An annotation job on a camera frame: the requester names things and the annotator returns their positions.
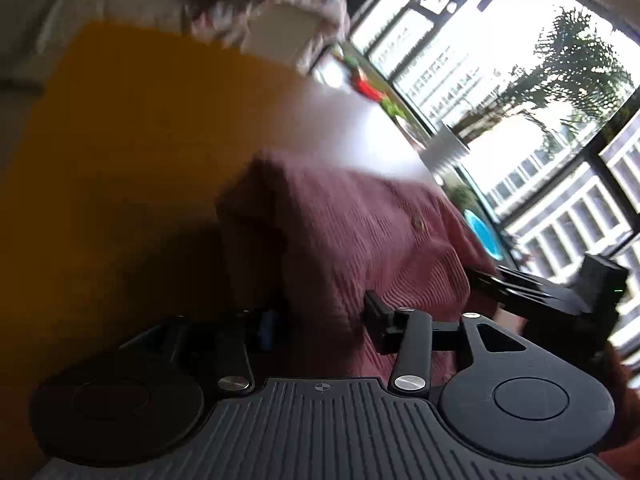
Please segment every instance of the tree foliage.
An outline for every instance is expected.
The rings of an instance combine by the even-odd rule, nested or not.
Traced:
[[[603,126],[634,84],[613,47],[591,27],[591,15],[561,9],[543,30],[534,48],[540,62],[531,69],[513,67],[513,79],[489,104],[470,111],[453,128],[470,142],[506,117],[522,115],[547,127],[533,113],[552,102],[567,102],[573,111],[562,124],[575,135],[585,123]]]

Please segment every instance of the ribbed rubber mat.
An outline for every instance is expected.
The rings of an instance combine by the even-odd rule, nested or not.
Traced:
[[[430,404],[376,379],[270,379],[220,402],[193,440],[156,460],[91,468],[53,459],[36,480],[604,480],[593,456],[526,467],[491,460],[441,426]]]

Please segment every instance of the metal screw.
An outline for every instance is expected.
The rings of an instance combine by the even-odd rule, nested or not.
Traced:
[[[220,379],[218,386],[226,392],[240,392],[249,387],[249,381],[244,377],[229,375]]]
[[[396,385],[396,388],[408,392],[421,390],[427,385],[424,379],[417,375],[402,375],[394,381],[394,384]]]

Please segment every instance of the blue object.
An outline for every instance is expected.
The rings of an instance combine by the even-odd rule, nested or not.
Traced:
[[[466,223],[469,224],[469,227],[471,227],[471,230],[476,234],[480,243],[484,247],[484,250],[489,254],[489,256],[494,260],[501,260],[503,258],[502,251],[500,250],[500,245],[495,239],[491,229],[489,229],[473,211],[469,211],[469,209],[465,209],[465,220]]]

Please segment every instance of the pink knit cardigan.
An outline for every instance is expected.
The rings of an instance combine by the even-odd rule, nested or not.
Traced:
[[[495,312],[495,303],[470,298],[463,271],[494,264],[435,186],[264,153],[217,212],[239,306],[259,306],[277,289],[289,303],[291,340],[265,374],[386,381],[394,357],[376,353],[360,322],[367,289],[436,321]],[[448,379],[451,357],[435,352],[432,370],[433,384]]]

